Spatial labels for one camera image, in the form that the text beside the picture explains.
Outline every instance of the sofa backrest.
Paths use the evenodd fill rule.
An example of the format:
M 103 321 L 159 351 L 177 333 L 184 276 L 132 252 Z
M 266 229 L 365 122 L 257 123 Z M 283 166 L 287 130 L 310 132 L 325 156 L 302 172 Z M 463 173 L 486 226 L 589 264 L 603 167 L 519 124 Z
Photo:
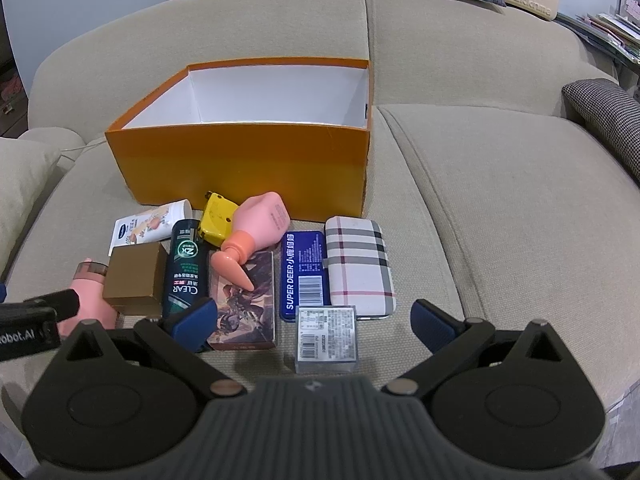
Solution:
M 376 104 L 475 105 L 566 117 L 561 89 L 616 79 L 570 30 L 475 0 L 366 0 Z
M 29 126 L 93 140 L 189 63 L 274 56 L 369 59 L 364 0 L 172 0 L 140 10 L 44 60 Z

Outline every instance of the sofa cushion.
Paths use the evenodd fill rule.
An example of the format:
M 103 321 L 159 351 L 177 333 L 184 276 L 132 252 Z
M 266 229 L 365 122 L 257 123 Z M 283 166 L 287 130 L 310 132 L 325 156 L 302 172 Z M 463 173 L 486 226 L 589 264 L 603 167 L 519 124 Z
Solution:
M 20 138 L 37 140 L 59 148 L 62 156 L 58 161 L 58 168 L 62 173 L 66 173 L 71 169 L 76 158 L 80 156 L 86 146 L 86 142 L 82 140 L 82 137 L 66 128 L 31 128 L 24 132 Z
M 42 62 L 29 126 L 89 141 L 190 63 L 279 56 L 369 59 L 364 0 L 171 0 L 124 16 Z
M 374 103 L 492 106 L 565 116 L 562 86 L 614 80 L 567 28 L 475 0 L 366 0 Z
M 359 324 L 358 371 L 380 386 L 429 355 L 409 327 L 409 310 L 417 298 L 427 298 L 459 319 L 462 307 L 433 221 L 402 154 L 376 111 L 373 121 L 365 212 L 385 235 L 398 307 L 388 319 Z M 86 257 L 106 263 L 115 220 L 144 209 L 130 196 L 108 145 L 87 147 L 23 244 L 8 280 L 9 299 L 68 286 L 78 262 Z M 293 228 L 321 230 L 323 225 L 295 221 Z M 137 319 L 128 317 L 125 326 Z M 294 345 L 295 325 L 280 322 L 274 351 L 210 352 L 204 358 L 251 385 L 259 376 L 292 374 Z M 20 367 L 0 364 L 0 380 L 28 390 L 48 359 L 20 361 L 28 376 L 20 374 Z
M 583 128 L 479 107 L 380 108 L 465 314 L 548 319 L 606 406 L 640 378 L 640 190 Z
M 589 131 L 640 180 L 640 103 L 608 79 L 569 83 L 562 93 Z
M 0 276 L 59 158 L 41 142 L 0 138 Z

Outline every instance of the pink tumbler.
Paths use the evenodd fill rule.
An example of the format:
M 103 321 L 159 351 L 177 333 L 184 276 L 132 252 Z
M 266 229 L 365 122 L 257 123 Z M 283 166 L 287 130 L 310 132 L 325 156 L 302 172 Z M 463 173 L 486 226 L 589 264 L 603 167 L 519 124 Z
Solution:
M 58 323 L 61 336 L 68 336 L 83 319 L 97 319 L 105 329 L 115 328 L 118 313 L 103 300 L 104 277 L 108 267 L 86 259 L 78 265 L 71 286 L 80 299 L 80 310 L 76 316 Z

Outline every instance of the pink pump bottle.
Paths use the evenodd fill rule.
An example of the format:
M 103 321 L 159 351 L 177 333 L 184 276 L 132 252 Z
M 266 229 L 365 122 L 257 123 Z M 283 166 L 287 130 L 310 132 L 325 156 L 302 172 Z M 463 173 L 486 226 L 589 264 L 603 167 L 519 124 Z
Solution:
M 80 299 L 80 310 L 76 316 L 58 323 L 61 336 L 71 334 L 76 325 L 83 319 L 97 319 L 105 329 L 115 328 L 118 313 L 103 300 L 104 277 L 107 266 L 86 259 L 78 265 L 71 286 Z
M 211 266 L 223 278 L 244 290 L 254 290 L 254 284 L 241 265 L 255 251 L 273 245 L 289 228 L 291 218 L 280 195 L 269 191 L 246 199 L 234 212 L 232 233 L 220 250 L 211 256 Z

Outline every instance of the orange box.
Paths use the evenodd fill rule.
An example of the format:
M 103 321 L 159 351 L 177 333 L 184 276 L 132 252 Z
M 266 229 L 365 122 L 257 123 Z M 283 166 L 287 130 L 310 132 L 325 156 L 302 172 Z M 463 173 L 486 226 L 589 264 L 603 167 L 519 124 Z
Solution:
M 117 119 L 107 141 L 143 204 L 213 190 L 239 204 L 276 191 L 292 218 L 362 215 L 371 76 L 365 59 L 189 65 Z

